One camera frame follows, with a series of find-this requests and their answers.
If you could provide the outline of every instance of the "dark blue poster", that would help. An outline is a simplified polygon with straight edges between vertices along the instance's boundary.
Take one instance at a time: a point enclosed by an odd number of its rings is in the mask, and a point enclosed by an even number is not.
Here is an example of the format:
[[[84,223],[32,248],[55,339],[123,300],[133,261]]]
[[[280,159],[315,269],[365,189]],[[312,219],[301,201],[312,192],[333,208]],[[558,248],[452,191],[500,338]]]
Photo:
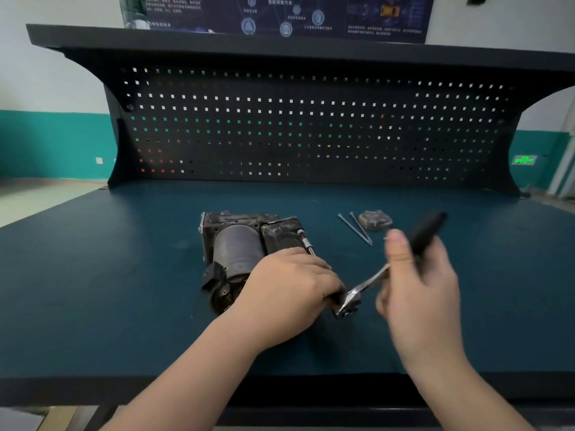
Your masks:
[[[131,0],[126,27],[425,43],[433,0]]]

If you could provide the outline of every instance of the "forearm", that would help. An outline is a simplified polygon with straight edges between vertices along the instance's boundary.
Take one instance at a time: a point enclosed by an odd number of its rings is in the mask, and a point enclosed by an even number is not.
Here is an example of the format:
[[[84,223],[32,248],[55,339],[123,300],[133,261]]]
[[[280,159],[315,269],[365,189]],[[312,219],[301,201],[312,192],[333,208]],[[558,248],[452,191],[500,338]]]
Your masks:
[[[413,372],[413,380],[445,431],[534,431],[467,360],[435,369]]]
[[[103,429],[211,431],[256,355],[224,314]]]

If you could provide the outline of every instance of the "hand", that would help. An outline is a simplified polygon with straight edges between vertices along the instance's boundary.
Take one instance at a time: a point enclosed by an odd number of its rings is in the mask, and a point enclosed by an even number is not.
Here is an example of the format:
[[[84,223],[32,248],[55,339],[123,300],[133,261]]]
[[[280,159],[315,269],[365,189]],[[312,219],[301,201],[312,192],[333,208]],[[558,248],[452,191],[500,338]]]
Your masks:
[[[376,300],[410,375],[435,365],[466,362],[459,318],[459,287],[445,246],[435,236],[423,254],[420,274],[409,243],[399,230],[385,241],[390,279]]]
[[[255,353],[309,328],[343,283],[331,267],[303,248],[264,257],[234,304],[221,316],[242,332]]]

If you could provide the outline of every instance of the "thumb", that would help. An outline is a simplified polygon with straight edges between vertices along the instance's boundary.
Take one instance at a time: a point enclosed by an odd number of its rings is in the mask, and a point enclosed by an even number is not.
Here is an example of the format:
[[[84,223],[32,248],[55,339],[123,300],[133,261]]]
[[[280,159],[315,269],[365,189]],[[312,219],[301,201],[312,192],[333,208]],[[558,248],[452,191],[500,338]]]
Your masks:
[[[417,284],[421,281],[405,234],[397,229],[388,231],[385,253],[390,265],[389,277],[392,285]]]

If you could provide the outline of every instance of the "person's left hand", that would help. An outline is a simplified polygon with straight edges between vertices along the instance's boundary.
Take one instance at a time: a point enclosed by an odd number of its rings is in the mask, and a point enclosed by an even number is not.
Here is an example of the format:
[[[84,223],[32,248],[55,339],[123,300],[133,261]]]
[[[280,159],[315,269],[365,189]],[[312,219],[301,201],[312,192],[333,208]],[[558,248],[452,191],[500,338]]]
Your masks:
[[[340,289],[343,283],[324,260],[303,248],[283,249],[257,264],[220,318],[259,353],[309,328]]]

